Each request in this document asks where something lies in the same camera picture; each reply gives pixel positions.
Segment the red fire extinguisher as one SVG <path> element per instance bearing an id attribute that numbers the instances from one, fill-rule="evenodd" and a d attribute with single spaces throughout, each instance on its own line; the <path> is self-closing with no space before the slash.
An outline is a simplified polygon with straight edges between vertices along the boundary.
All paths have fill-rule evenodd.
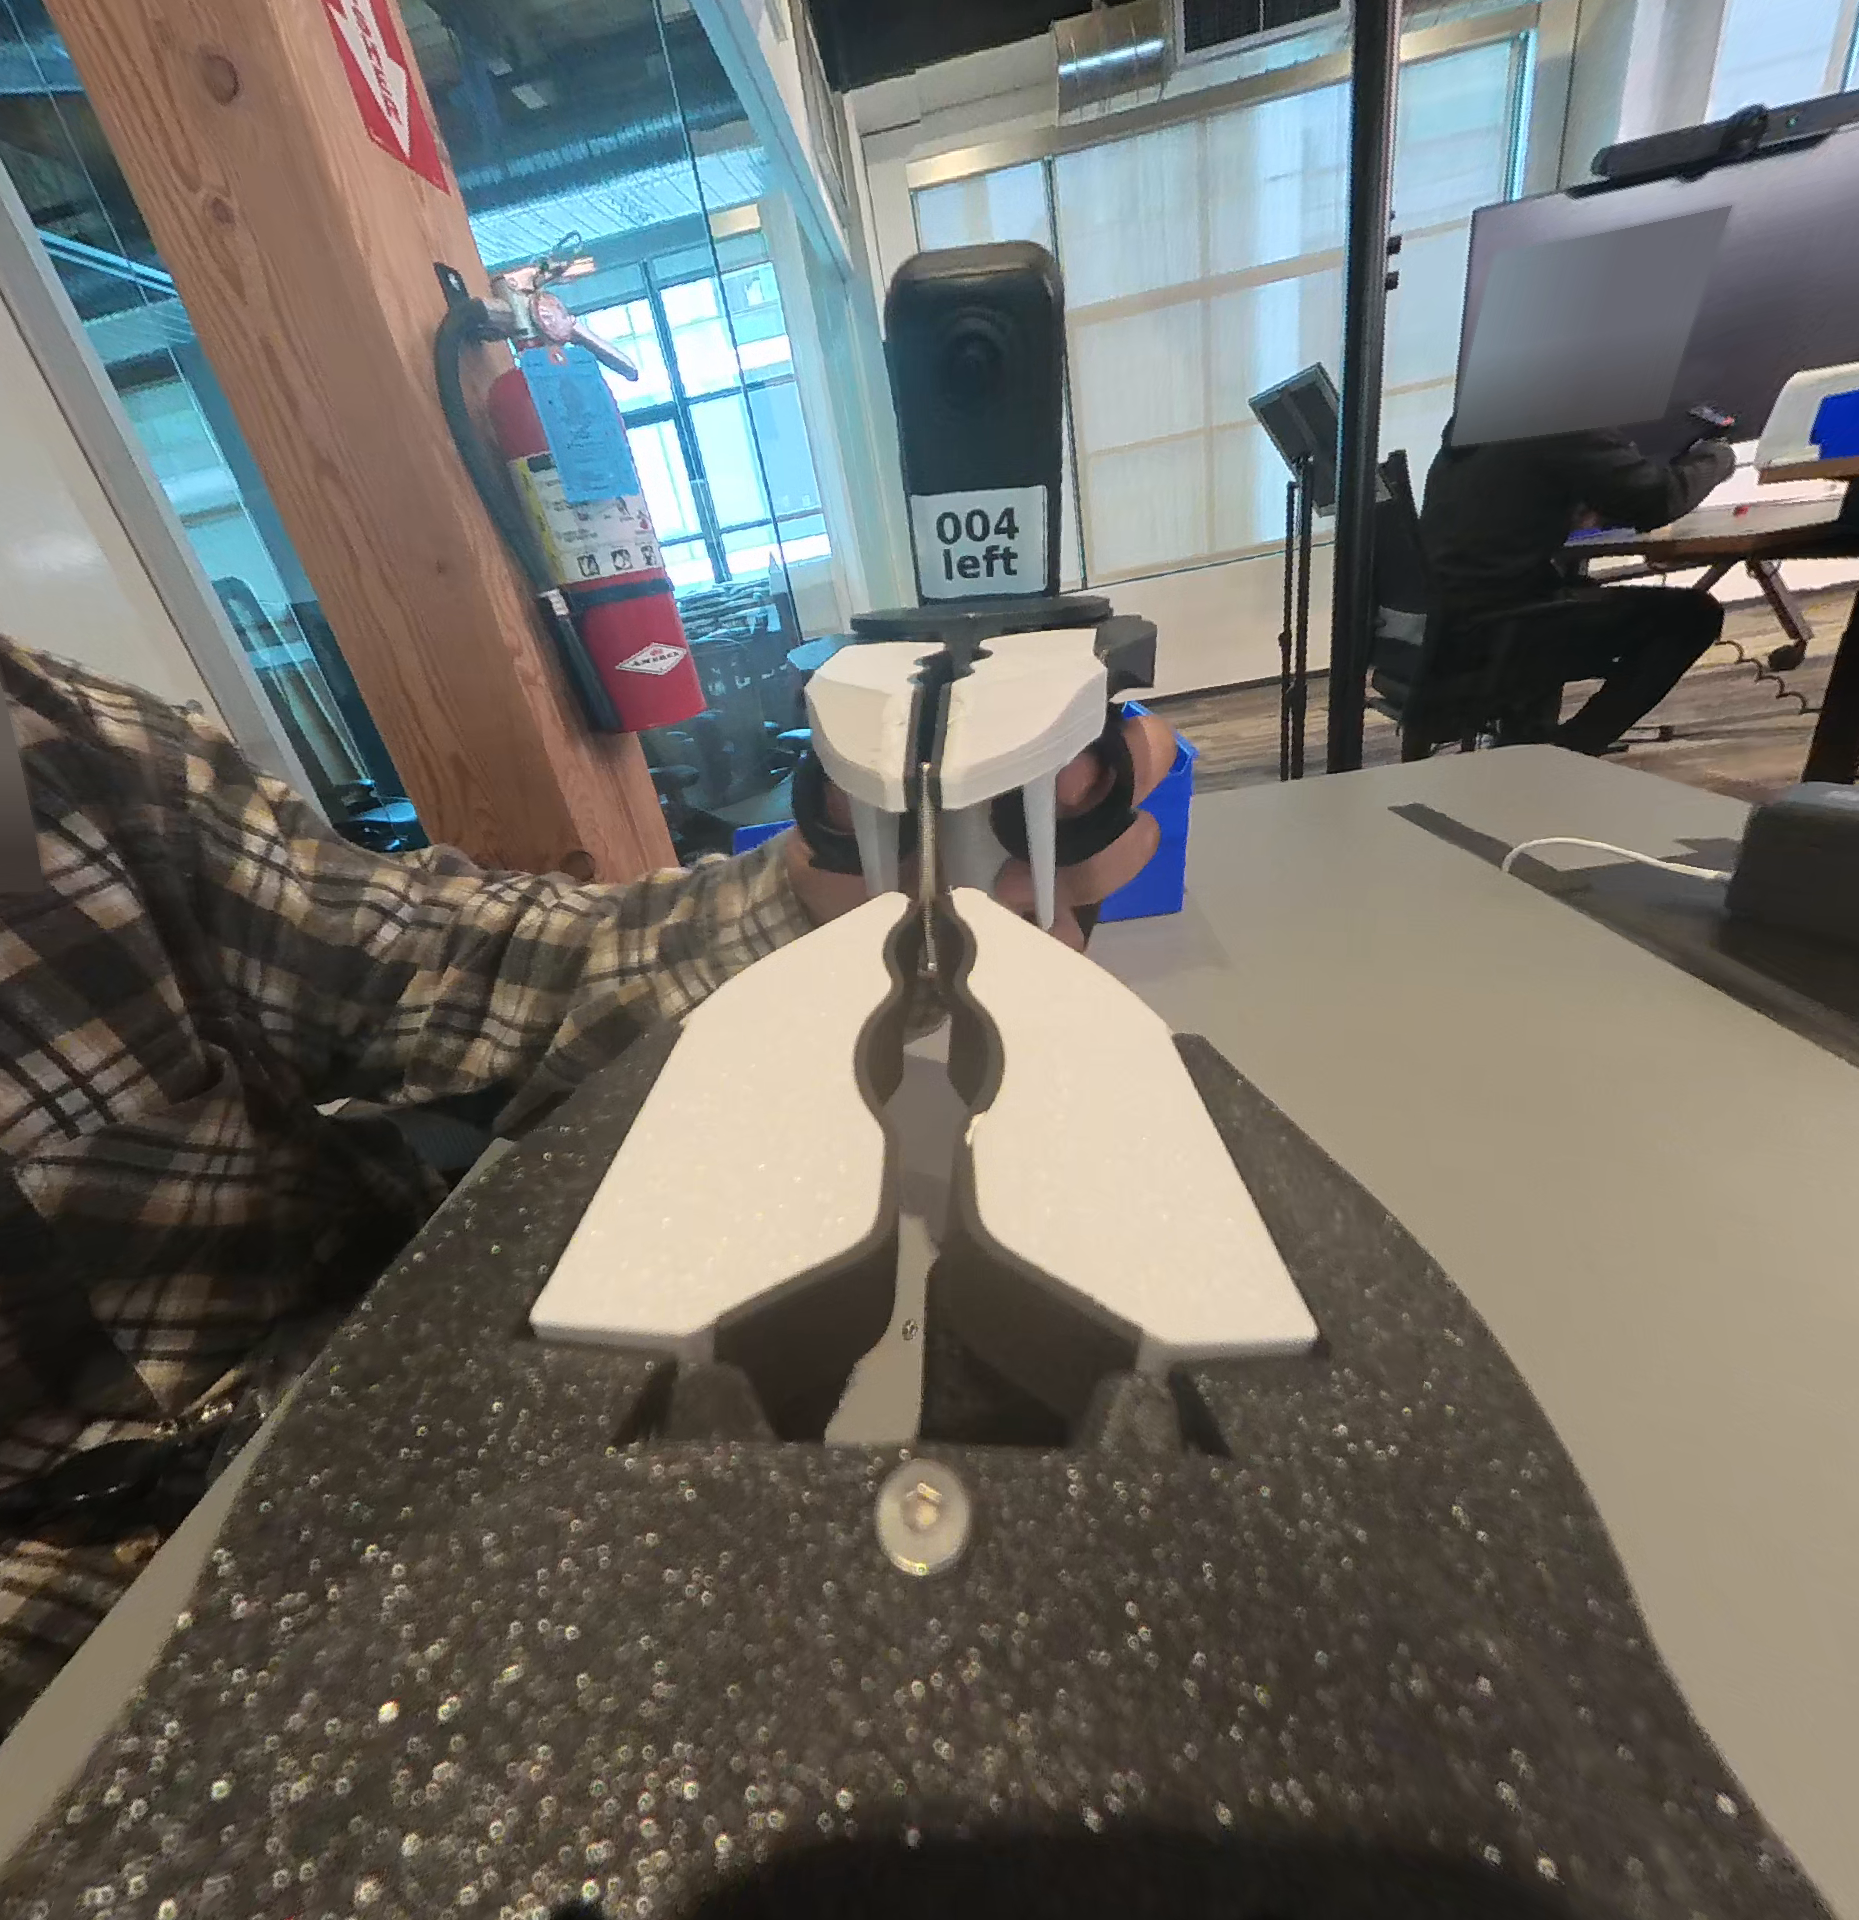
<path id="1" fill-rule="evenodd" d="M 585 725 L 645 733 L 705 698 L 609 384 L 635 364 L 579 328 L 555 270 L 477 293 L 435 261 L 435 394 Z"/>

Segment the black vertical pole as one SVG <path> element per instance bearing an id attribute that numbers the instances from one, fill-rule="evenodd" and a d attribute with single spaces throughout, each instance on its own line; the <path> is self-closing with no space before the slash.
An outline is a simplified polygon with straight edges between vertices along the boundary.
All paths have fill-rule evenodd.
<path id="1" fill-rule="evenodd" d="M 1325 695 L 1329 773 L 1363 764 L 1401 20 L 1401 1 L 1349 5 L 1345 319 Z"/>

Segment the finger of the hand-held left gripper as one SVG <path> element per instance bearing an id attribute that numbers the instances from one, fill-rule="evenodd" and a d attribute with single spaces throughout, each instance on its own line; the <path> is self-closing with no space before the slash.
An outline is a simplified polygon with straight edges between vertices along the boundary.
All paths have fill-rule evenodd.
<path id="1" fill-rule="evenodd" d="M 1091 629 L 997 636 L 949 680 L 933 743 L 937 877 L 993 890 L 989 809 L 1017 800 L 1033 913 L 1055 923 L 1057 782 L 1101 737 L 1107 667 Z"/>
<path id="2" fill-rule="evenodd" d="M 937 643 L 849 641 L 807 677 L 803 699 L 803 754 L 847 796 L 867 890 L 915 896 L 911 780 L 923 756 L 937 775 Z"/>

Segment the red white wall sign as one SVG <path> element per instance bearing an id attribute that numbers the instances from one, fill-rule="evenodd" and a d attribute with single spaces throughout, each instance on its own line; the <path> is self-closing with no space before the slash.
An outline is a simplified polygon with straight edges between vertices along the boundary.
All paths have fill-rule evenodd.
<path id="1" fill-rule="evenodd" d="M 395 4 L 323 1 L 321 12 L 369 142 L 445 193 L 449 177 Z"/>

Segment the blue plastic bin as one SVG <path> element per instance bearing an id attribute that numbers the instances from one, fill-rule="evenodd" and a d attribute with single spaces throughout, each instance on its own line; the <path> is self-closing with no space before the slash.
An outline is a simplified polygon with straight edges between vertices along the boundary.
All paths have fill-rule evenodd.
<path id="1" fill-rule="evenodd" d="M 1111 707 L 1109 716 L 1115 714 L 1117 717 L 1127 717 L 1127 716 L 1133 716 L 1133 714 L 1137 714 L 1137 711 L 1153 714 L 1149 707 L 1143 707 L 1143 706 L 1139 706 L 1139 703 L 1135 703 L 1135 701 L 1131 701 L 1131 703 L 1129 703 L 1129 701 L 1127 701 L 1127 703 L 1123 701 L 1123 703 L 1119 703 L 1117 707 Z M 1149 860 L 1147 866 L 1137 873 L 1135 879 L 1131 879 L 1131 881 L 1129 881 L 1127 886 L 1123 886 L 1121 890 L 1113 891 L 1113 893 L 1109 896 L 1109 899 L 1103 901 L 1101 912 L 1099 912 L 1099 918 L 1097 918 L 1095 923 L 1127 918 L 1127 915 L 1129 915 L 1129 909 L 1127 909 L 1127 906 L 1125 906 L 1125 898 L 1127 898 L 1129 891 L 1133 891 L 1133 890 L 1139 888 L 1139 886 L 1151 896 L 1151 899 L 1153 899 L 1155 906 L 1165 906 L 1167 899 L 1169 899 L 1169 896 L 1167 896 L 1167 890 L 1165 890 L 1165 881 L 1163 881 L 1163 879 L 1157 879 L 1155 869 L 1161 868 L 1161 866 L 1169 866 L 1171 872 L 1173 872 L 1173 875 L 1181 875 L 1181 872 L 1183 872 L 1183 868 L 1185 868 L 1187 813 L 1189 813 L 1189 798 L 1191 798 L 1191 790 L 1193 790 L 1193 786 L 1191 786 L 1191 780 L 1193 780 L 1193 754 L 1191 754 L 1191 750 L 1185 745 L 1185 739 L 1177 733 L 1175 727 L 1173 727 L 1173 731 L 1175 731 L 1175 737 L 1177 737 L 1177 760 L 1175 760 L 1175 765 L 1173 765 L 1173 770 L 1169 771 L 1169 775 L 1157 786 L 1157 790 L 1143 802 L 1145 812 L 1155 817 L 1155 822 L 1159 824 L 1159 829 L 1161 829 L 1159 844 L 1157 844 L 1157 851 L 1151 856 L 1151 860 Z M 793 828 L 793 824 L 795 824 L 795 817 L 793 817 L 793 805 L 791 805 L 791 816 L 789 816 L 787 822 L 777 822 L 775 825 L 765 825 L 765 828 L 741 828 L 741 829 L 737 829 L 737 834 L 735 834 L 729 849 L 731 849 L 733 853 L 773 851 L 773 853 L 777 853 L 777 856 L 781 858 L 781 866 L 785 868 L 785 864 L 783 864 L 783 849 L 781 849 L 781 836 L 787 834 L 787 832 Z"/>

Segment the black computer monitor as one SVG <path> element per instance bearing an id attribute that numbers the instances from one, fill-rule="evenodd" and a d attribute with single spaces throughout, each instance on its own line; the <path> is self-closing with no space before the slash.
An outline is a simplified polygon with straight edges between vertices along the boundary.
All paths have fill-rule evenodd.
<path id="1" fill-rule="evenodd" d="M 1693 410 L 1757 433 L 1797 371 L 1859 361 L 1859 126 L 1703 175 L 1479 208 L 1449 443 L 1615 430 L 1653 457 Z"/>

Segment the person's left hand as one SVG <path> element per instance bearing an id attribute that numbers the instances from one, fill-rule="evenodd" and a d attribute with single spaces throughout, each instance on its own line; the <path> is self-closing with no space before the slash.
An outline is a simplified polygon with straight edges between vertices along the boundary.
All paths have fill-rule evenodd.
<path id="1" fill-rule="evenodd" d="M 1113 714 L 1103 737 L 1057 773 L 1055 918 L 1047 930 L 1063 946 L 1083 951 L 1103 901 L 1157 851 L 1161 829 L 1143 802 L 1175 760 L 1177 737 L 1165 720 Z M 849 802 L 813 750 L 797 761 L 793 817 L 781 836 L 783 864 L 809 919 L 825 923 L 863 904 Z"/>

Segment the black webcam bar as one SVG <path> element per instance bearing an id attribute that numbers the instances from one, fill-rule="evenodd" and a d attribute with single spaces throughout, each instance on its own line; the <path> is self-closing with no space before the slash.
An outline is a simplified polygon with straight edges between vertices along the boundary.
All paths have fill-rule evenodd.
<path id="1" fill-rule="evenodd" d="M 1779 107 L 1749 105 L 1679 130 L 1617 140 L 1589 159 L 1589 179 L 1565 192 L 1583 197 L 1655 179 L 1701 179 L 1729 163 L 1811 148 L 1859 127 L 1859 88 Z"/>

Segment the dark wooden desk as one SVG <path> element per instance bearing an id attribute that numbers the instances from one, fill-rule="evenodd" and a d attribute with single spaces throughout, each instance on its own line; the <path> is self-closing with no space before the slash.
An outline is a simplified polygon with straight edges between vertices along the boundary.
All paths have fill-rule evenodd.
<path id="1" fill-rule="evenodd" d="M 1859 560 L 1859 459 L 1839 459 L 1845 490 L 1837 497 L 1703 506 L 1651 532 L 1595 530 L 1565 544 L 1565 561 L 1585 570 L 1595 557 L 1635 557 L 1665 568 L 1699 563 L 1783 563 Z M 1859 777 L 1859 588 L 1835 648 L 1831 677 L 1809 739 L 1803 780 L 1855 784 Z"/>

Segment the brown wooden panel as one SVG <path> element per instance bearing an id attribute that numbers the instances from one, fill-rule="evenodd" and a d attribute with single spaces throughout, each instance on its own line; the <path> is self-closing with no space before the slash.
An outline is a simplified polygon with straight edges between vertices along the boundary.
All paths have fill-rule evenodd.
<path id="1" fill-rule="evenodd" d="M 433 382 L 451 179 L 367 130 L 353 4 L 50 1 L 421 828 L 511 872 L 675 862 L 633 737 L 589 731 Z"/>

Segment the black light panel on stand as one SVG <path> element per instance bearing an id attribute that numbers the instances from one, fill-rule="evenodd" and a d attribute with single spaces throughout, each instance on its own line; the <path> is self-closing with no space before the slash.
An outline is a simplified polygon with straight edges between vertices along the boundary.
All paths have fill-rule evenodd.
<path id="1" fill-rule="evenodd" d="M 1333 511 L 1339 400 L 1325 367 L 1305 365 L 1251 398 L 1283 468 L 1281 610 L 1277 626 L 1277 780 L 1305 773 L 1309 632 L 1319 520 Z"/>

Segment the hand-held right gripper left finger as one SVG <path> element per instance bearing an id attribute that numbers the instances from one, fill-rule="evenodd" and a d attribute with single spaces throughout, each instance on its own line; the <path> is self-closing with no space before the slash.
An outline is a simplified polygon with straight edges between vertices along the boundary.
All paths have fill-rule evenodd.
<path id="1" fill-rule="evenodd" d="M 529 1328 L 741 1373 L 819 1439 L 893 1315 L 903 893 L 749 964 L 679 1025 Z"/>

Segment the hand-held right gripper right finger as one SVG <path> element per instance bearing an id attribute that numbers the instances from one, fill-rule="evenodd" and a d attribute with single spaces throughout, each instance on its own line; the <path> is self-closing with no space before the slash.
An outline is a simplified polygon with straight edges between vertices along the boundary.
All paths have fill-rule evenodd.
<path id="1" fill-rule="evenodd" d="M 1313 1354 L 1317 1318 L 1165 1019 L 977 888 L 949 893 L 937 938 L 967 1122 L 933 1325 L 1063 1432 L 1115 1376 Z"/>

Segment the person's plaid shirt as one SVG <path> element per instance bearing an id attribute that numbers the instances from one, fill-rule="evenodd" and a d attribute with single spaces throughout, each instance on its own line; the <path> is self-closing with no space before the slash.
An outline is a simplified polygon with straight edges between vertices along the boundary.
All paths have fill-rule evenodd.
<path id="1" fill-rule="evenodd" d="M 110 1534 L 180 1494 L 52 1517 L 42 1479 L 148 1444 L 277 1336 L 329 1328 L 441 1186 L 321 1108 L 291 1019 L 243 994 L 267 856 L 337 853 L 200 711 L 0 634 L 42 886 L 0 893 L 0 1742 L 126 1591 Z"/>

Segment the black office chair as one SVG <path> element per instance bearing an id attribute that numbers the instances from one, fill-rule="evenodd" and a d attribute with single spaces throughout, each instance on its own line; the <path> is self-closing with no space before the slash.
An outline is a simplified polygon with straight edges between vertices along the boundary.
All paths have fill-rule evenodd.
<path id="1" fill-rule="evenodd" d="M 1375 468 L 1367 706 L 1397 727 L 1405 761 L 1469 754 L 1485 727 L 1481 674 L 1479 646 L 1437 602 L 1411 468 L 1395 447 Z"/>
<path id="2" fill-rule="evenodd" d="M 789 591 L 765 582 L 691 591 L 677 610 L 705 707 L 645 731 L 643 751 L 675 853 L 691 862 L 791 816 L 801 634 Z"/>

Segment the black power adapter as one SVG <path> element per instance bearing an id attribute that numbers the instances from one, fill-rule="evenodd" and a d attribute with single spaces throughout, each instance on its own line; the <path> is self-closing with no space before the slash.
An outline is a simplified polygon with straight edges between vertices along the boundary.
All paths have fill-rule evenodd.
<path id="1" fill-rule="evenodd" d="M 1725 913 L 1859 951 L 1859 784 L 1807 780 L 1759 803 L 1727 881 Z"/>

